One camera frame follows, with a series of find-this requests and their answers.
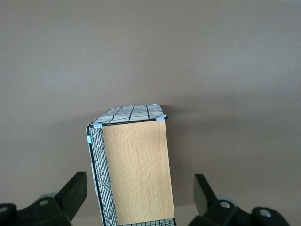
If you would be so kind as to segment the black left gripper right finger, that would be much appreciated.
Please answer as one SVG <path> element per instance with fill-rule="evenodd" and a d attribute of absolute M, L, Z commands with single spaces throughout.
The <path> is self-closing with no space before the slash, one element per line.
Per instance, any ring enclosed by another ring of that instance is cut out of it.
<path fill-rule="evenodd" d="M 190 226 L 289 226 L 276 210 L 256 207 L 251 213 L 231 201 L 219 199 L 203 174 L 194 176 L 193 197 L 198 210 Z"/>

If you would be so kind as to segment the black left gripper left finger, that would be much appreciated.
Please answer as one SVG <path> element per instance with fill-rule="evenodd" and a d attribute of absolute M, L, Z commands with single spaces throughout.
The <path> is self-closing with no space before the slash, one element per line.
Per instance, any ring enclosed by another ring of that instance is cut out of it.
<path fill-rule="evenodd" d="M 0 205 L 2 226 L 70 226 L 87 197 L 87 174 L 77 172 L 53 197 L 42 197 L 17 210 L 13 203 Z"/>

